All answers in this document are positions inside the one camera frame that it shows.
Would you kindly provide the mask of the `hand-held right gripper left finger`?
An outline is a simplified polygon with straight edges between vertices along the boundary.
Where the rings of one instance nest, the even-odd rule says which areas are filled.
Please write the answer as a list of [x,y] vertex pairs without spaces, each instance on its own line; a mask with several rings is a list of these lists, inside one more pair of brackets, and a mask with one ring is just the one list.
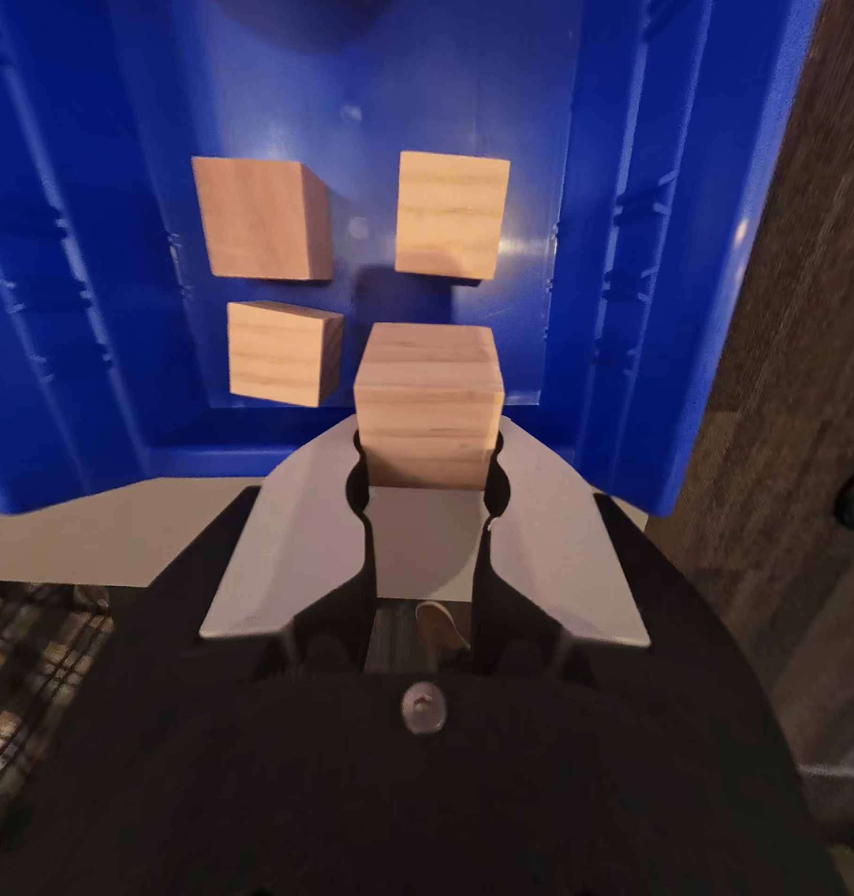
[[290,631],[293,658],[341,646],[363,670],[378,605],[367,465],[349,416],[265,477],[209,611],[205,641]]

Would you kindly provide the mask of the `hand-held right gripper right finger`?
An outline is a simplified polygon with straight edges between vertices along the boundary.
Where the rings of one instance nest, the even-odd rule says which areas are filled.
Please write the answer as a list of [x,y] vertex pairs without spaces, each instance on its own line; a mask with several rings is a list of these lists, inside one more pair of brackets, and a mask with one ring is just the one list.
[[564,459],[500,418],[483,491],[471,656],[495,673],[525,647],[543,671],[583,645],[648,651],[641,617],[592,487]]

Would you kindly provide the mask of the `wooden cube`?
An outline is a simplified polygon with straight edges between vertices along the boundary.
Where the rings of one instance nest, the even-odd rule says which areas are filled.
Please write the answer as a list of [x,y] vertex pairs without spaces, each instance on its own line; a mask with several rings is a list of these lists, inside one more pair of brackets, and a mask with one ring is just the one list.
[[340,383],[343,314],[276,301],[227,304],[229,388],[317,408]]
[[492,280],[510,174],[507,160],[401,151],[396,272]]
[[370,485],[484,490],[504,398],[491,329],[375,323],[354,380]]
[[211,273],[220,278],[330,281],[330,192],[304,164],[193,157]]

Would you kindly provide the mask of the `blue plastic bin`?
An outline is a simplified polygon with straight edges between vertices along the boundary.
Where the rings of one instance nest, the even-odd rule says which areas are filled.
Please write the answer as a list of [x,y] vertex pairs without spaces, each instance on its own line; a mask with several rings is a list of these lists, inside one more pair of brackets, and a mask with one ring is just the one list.
[[[265,476],[375,322],[493,331],[503,413],[675,506],[818,2],[0,2],[0,514]],[[511,162],[492,280],[395,270],[401,151]],[[326,283],[211,274],[194,156],[326,183]],[[231,394],[227,304],[343,314],[317,408]]]

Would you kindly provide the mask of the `person's plaid shirt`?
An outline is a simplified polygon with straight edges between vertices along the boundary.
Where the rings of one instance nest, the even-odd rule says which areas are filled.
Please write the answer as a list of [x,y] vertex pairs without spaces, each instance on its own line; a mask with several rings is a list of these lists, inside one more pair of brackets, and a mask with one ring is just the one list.
[[0,581],[0,819],[113,629],[105,586]]

